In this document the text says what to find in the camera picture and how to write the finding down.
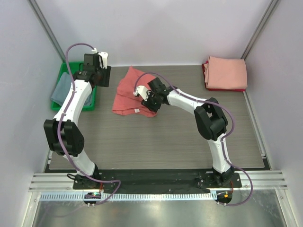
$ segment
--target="wall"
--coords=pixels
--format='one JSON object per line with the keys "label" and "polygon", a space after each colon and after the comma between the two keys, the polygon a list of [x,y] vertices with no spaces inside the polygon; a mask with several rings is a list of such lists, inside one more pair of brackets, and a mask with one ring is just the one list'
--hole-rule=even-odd
{"label": "wall", "polygon": [[0,1],[0,220],[20,226],[34,172],[48,151],[43,123],[61,64],[25,0]]}
{"label": "wall", "polygon": [[[63,50],[87,42],[112,66],[240,58],[270,0],[37,0]],[[87,49],[72,50],[71,60]]]}
{"label": "wall", "polygon": [[281,1],[247,58],[248,94],[271,164],[303,217],[303,1]]}

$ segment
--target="towel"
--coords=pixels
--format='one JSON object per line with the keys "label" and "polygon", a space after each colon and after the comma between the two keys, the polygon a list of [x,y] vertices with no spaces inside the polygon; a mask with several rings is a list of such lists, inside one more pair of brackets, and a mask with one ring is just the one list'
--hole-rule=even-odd
{"label": "towel", "polygon": [[[143,100],[142,97],[134,96],[134,84],[138,77],[143,73],[144,72],[140,70],[134,69],[132,66],[129,67],[126,76],[118,85],[112,112],[123,116],[129,114],[142,114],[146,117],[154,117],[157,114],[141,104],[141,101]],[[137,86],[143,85],[150,89],[147,83],[153,79],[155,79],[154,76],[146,74],[141,77]]]}
{"label": "towel", "polygon": [[209,57],[204,64],[205,84],[208,89],[242,90],[247,88],[244,59]]}
{"label": "towel", "polygon": [[[60,77],[58,84],[56,85],[55,91],[51,96],[51,100],[60,106],[63,105],[69,91],[71,88],[71,77],[67,72],[64,72]],[[84,105],[89,106],[91,105],[91,94],[86,99]]]}

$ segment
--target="pink towel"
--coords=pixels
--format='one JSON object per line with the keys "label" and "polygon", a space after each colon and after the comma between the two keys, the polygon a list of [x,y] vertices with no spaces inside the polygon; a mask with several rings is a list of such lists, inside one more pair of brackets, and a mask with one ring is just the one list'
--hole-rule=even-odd
{"label": "pink towel", "polygon": [[246,65],[243,59],[209,57],[204,68],[207,88],[226,90],[247,88]]}
{"label": "pink towel", "polygon": [[[117,94],[115,96],[112,112],[119,115],[129,114],[142,114],[146,117],[154,117],[157,113],[149,111],[145,106],[141,104],[143,100],[141,97],[134,96],[134,84],[139,76],[144,72],[134,69],[132,66],[129,67],[126,76],[120,81]],[[147,74],[141,77],[137,86],[144,85],[148,89],[148,82],[155,79],[154,76]]]}

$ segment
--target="shiny floor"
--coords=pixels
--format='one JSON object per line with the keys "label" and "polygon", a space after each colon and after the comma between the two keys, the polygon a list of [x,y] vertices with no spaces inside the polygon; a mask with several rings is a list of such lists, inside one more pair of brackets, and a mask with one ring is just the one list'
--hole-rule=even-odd
{"label": "shiny floor", "polygon": [[[264,167],[242,92],[206,90],[201,66],[135,68],[160,73],[193,96],[215,97],[236,120],[236,129],[227,139],[232,162],[244,168]],[[127,70],[113,67],[110,87],[98,87],[95,110],[81,113],[79,129],[90,159],[101,169],[211,168],[208,144],[198,133],[194,117],[184,110],[163,105],[153,118],[111,112],[117,86]],[[70,168],[67,160],[52,155],[50,169]]]}
{"label": "shiny floor", "polygon": [[[232,203],[249,191],[235,191]],[[34,227],[286,227],[275,190],[254,191],[244,205],[215,201],[108,202],[95,208],[83,202],[39,202]]]}

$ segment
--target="pink cloth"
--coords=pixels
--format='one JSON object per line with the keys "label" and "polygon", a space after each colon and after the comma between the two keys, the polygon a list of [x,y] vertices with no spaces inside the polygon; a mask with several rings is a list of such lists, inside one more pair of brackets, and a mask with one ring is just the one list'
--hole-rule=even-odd
{"label": "pink cloth", "polygon": [[246,65],[243,59],[209,57],[204,68],[207,88],[226,90],[247,88]]}
{"label": "pink cloth", "polygon": [[[134,69],[132,66],[129,67],[126,76],[118,85],[112,112],[123,116],[129,114],[142,114],[146,117],[154,117],[157,114],[141,104],[141,101],[143,100],[141,97],[134,96],[134,84],[138,77],[143,73],[144,72],[140,70]],[[154,76],[146,74],[141,77],[137,86],[144,85],[150,89],[147,83],[153,79],[155,79]]]}

